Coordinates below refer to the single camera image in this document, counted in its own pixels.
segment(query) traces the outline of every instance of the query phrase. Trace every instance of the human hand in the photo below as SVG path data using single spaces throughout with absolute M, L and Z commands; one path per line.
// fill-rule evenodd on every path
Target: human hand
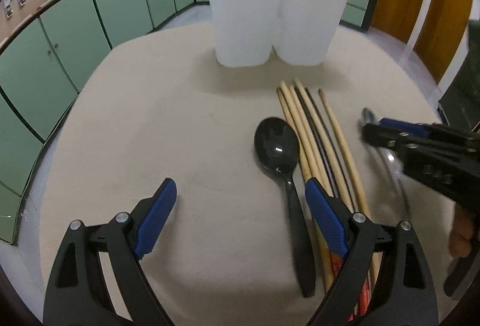
M 452 257 L 467 257 L 471 251 L 470 240 L 477 236 L 474 215 L 460 204 L 455 205 L 455 215 L 448 241 L 448 251 Z

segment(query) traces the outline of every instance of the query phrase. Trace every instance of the chopstick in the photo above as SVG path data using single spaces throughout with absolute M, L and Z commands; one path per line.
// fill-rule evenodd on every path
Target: chopstick
M 310 93 L 310 89 L 305 88 L 305 92 L 307 92 L 307 96 L 309 97 L 309 99 L 310 99 L 310 101 L 313 105 L 313 108 L 315 109 L 315 113 L 317 114 L 318 118 L 320 119 L 320 123 L 322 124 L 322 127 L 325 130 L 325 134 L 328 138 L 328 142 L 329 142 L 330 146 L 332 146 L 333 152 L 335 154 L 336 161 L 338 162 L 338 165 L 340 166 L 340 171 L 342 173 L 341 177 L 343 178 L 343 181 L 346 185 L 347 192 L 349 194 L 350 200 L 351 200 L 352 205 L 353 205 L 353 210 L 358 211 L 359 208 L 358 208 L 357 201 L 355 200 L 353 190 L 351 189 L 351 185 L 349 186 L 349 184 L 347 182 L 346 169 L 344 169 L 344 167 L 342 166 L 341 161 L 340 161 L 341 153 L 338 152 L 338 146 L 334 145 L 334 143 L 333 143 L 332 135 L 330 135 L 330 131 L 328 130 L 327 125 L 326 125 L 325 121 L 323 120 L 322 115 L 320 114 L 320 110 L 318 109 L 317 103 L 315 103 L 315 100 Z
M 301 116 L 294 103 L 291 91 L 288 89 L 285 82 L 281 82 L 280 89 L 277 89 L 277 94 L 280 105 L 282 106 L 282 110 L 285 114 L 286 122 L 295 130 L 298 136 L 298 141 L 300 142 L 300 167 L 302 170 L 303 179 L 306 182 L 310 177 L 314 176 L 320 181 L 321 176 L 315 160 L 314 151 L 303 126 Z M 325 242 L 325 239 L 323 238 L 323 235 L 320 232 L 317 224 L 315 224 L 315 229 L 320 248 L 320 257 L 322 259 L 323 285 L 325 287 L 325 292 L 327 292 L 334 280 L 330 253 L 328 251 L 327 243 Z
M 339 191 L 339 196 L 340 199 L 343 201 L 343 203 L 348 207 L 350 212 L 354 212 L 352 200 L 350 199 L 350 194 L 349 194 L 349 189 L 347 187 L 347 183 L 343 177 L 342 170 L 340 168 L 340 163 L 337 160 L 337 157 L 335 156 L 335 153 L 333 151 L 333 147 L 330 144 L 330 141 L 327 138 L 325 128 L 323 127 L 322 123 L 320 122 L 320 118 L 318 117 L 317 113 L 315 112 L 315 108 L 313 104 L 310 101 L 310 98 L 307 95 L 307 92 L 305 91 L 305 88 L 303 87 L 302 83 L 298 80 L 298 78 L 293 79 L 295 85 L 297 86 L 298 90 L 300 91 L 300 94 L 302 95 L 303 101 L 305 102 L 306 107 L 308 108 L 308 111 L 310 112 L 310 115 L 313 119 L 314 122 L 314 127 L 317 129 L 318 134 L 320 135 L 321 138 L 321 143 L 325 149 L 326 155 L 327 155 L 327 160 L 332 168 L 332 171 L 334 173 L 334 178 L 337 180 L 337 185 L 338 185 L 338 191 Z
M 302 105 L 313 135 L 315 136 L 316 144 L 318 145 L 319 151 L 323 152 L 323 154 L 321 154 L 322 160 L 328 173 L 329 180 L 332 183 L 332 188 L 334 189 L 333 184 L 338 185 L 337 192 L 339 192 L 339 194 L 335 196 L 340 197 L 349 211 L 353 213 L 355 210 L 349 189 L 347 187 L 347 182 L 340 166 L 338 156 L 333 149 L 333 144 L 330 138 L 327 136 L 327 131 L 323 125 L 323 121 L 320 119 L 318 108 L 314 106 L 313 100 L 311 100 L 311 97 L 307 94 L 300 80 L 298 78 L 294 78 L 293 81 L 296 85 L 295 91 L 298 95 L 298 99 Z M 340 257 L 332 257 L 332 266 L 335 276 L 338 274 L 342 263 L 343 260 Z M 360 315 L 364 315 L 367 310 L 370 300 L 369 291 L 368 280 L 366 280 L 359 295 L 358 310 Z
M 371 212 L 365 197 L 365 191 L 362 185 L 362 181 L 360 180 L 360 175 L 358 173 L 358 170 L 353 160 L 349 146 L 345 139 L 345 135 L 342 132 L 342 129 L 340 128 L 340 124 L 338 123 L 337 118 L 335 117 L 335 114 L 333 113 L 332 107 L 330 106 L 330 104 L 328 103 L 325 97 L 325 93 L 323 93 L 323 91 L 319 89 L 318 94 L 320 96 L 320 99 L 323 103 L 327 116 L 332 125 L 335 137 L 337 139 L 338 146 L 340 147 L 340 151 L 342 152 L 343 159 L 345 161 L 346 169 L 350 174 L 350 179 L 351 179 L 353 190 L 355 192 L 355 196 L 357 198 L 359 210 L 361 213 L 363 213 L 363 215 L 370 218 Z M 379 262 L 378 256 L 377 254 L 374 254 L 370 264 L 372 287 L 375 285 L 375 282 L 377 281 L 379 268 L 380 268 L 380 262 Z
M 315 128 L 314 120 L 311 117 L 311 114 L 308 111 L 308 108 L 305 104 L 305 101 L 303 100 L 303 97 L 300 94 L 300 91 L 298 88 L 295 88 L 295 93 L 297 94 L 298 100 L 300 102 L 300 105 L 302 107 L 303 113 L 305 113 L 305 116 L 307 117 L 308 125 L 311 129 L 311 132 L 313 134 L 313 138 L 315 139 L 315 144 L 317 145 L 318 152 L 320 153 L 320 157 L 322 158 L 323 165 L 325 166 L 325 172 L 328 177 L 328 182 L 330 183 L 330 186 L 332 187 L 332 195 L 333 197 L 339 198 L 340 193 L 338 193 L 338 186 L 337 186 L 337 181 L 335 180 L 335 177 L 332 173 L 332 167 L 330 166 L 330 163 L 328 162 L 328 157 L 325 152 L 325 147 L 323 146 L 321 140 L 320 140 L 320 135 L 318 134 L 317 129 Z

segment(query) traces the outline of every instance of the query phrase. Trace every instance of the metal utensil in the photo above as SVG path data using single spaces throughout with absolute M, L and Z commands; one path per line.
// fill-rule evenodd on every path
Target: metal utensil
M 362 127 L 367 123 L 377 123 L 377 118 L 375 114 L 371 111 L 371 109 L 364 108 L 361 111 L 360 123 Z M 411 212 L 410 212 L 410 204 L 407 199 L 407 195 L 405 193 L 405 189 L 402 184 L 401 173 L 402 170 L 399 167 L 397 161 L 395 160 L 395 156 L 392 152 L 388 149 L 384 148 L 376 148 L 378 154 L 382 158 L 385 167 L 392 178 L 393 185 L 395 192 L 397 195 L 403 200 L 404 208 L 405 208 L 405 219 L 411 222 Z
M 292 178 L 300 154 L 297 135 L 286 121 L 266 118 L 258 125 L 253 143 L 262 166 L 285 181 L 295 273 L 303 296 L 309 298 L 315 294 L 315 261 Z

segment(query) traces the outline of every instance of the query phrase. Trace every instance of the spoon bowl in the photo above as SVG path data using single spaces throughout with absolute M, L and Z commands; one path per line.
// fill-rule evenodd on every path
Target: spoon bowl
M 280 118 L 266 118 L 260 122 L 253 140 L 262 166 L 278 176 L 286 176 L 295 170 L 300 145 L 295 131 Z

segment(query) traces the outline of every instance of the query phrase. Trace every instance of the spoon handle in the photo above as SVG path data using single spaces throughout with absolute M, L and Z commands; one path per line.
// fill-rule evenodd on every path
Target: spoon handle
M 293 264 L 298 283 L 305 298 L 315 294 L 315 260 L 310 236 L 292 176 L 285 178 L 290 236 L 293 247 Z

